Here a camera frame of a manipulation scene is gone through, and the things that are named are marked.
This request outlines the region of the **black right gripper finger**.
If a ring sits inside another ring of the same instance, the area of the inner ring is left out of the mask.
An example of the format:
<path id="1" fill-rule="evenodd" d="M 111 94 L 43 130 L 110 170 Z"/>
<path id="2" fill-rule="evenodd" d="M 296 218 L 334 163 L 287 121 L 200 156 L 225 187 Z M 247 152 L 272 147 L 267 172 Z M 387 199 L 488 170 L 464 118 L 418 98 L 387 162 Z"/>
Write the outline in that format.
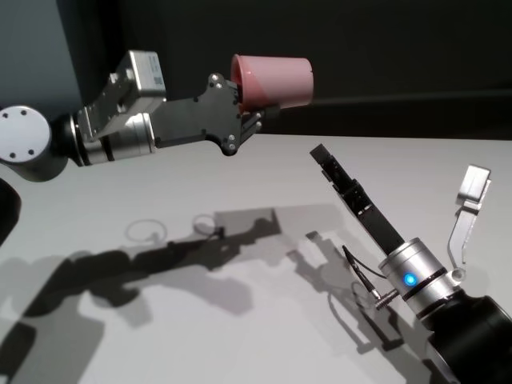
<path id="1" fill-rule="evenodd" d="M 322 168 L 322 173 L 343 198 L 356 198 L 360 195 L 360 185 L 342 168 L 338 160 L 320 144 L 312 149 L 310 155 Z"/>

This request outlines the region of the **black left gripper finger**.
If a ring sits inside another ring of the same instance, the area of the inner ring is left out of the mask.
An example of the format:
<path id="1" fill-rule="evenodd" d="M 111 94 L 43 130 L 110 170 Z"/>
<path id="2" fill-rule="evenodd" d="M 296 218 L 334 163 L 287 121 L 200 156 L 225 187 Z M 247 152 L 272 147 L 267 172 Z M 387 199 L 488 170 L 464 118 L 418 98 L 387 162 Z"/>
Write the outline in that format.
<path id="1" fill-rule="evenodd" d="M 240 105 L 242 103 L 242 87 L 231 80 L 225 80 L 225 85 L 232 96 L 233 104 Z"/>
<path id="2" fill-rule="evenodd" d="M 279 121 L 279 105 L 267 106 L 242 115 L 241 140 L 248 140 L 257 133 L 269 133 Z"/>

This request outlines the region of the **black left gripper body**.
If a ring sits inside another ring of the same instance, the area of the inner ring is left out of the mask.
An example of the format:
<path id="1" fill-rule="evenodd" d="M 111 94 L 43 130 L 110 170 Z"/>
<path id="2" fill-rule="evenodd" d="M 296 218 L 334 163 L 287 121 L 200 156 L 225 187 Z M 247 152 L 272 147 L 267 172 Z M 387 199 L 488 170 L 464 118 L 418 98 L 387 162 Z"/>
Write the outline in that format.
<path id="1" fill-rule="evenodd" d="M 226 156 L 241 145 L 242 118 L 238 105 L 220 74 L 211 74 L 199 96 L 162 103 L 153 112 L 153 134 L 157 148 L 210 141 Z"/>

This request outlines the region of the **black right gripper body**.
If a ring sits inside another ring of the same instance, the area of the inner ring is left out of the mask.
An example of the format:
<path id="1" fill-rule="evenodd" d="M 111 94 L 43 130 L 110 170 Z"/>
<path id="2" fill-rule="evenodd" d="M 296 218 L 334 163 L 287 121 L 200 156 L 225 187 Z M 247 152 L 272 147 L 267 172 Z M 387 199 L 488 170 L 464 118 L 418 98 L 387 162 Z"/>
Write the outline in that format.
<path id="1" fill-rule="evenodd" d="M 364 190 L 349 191 L 342 200 L 384 254 L 391 254 L 405 243 Z"/>

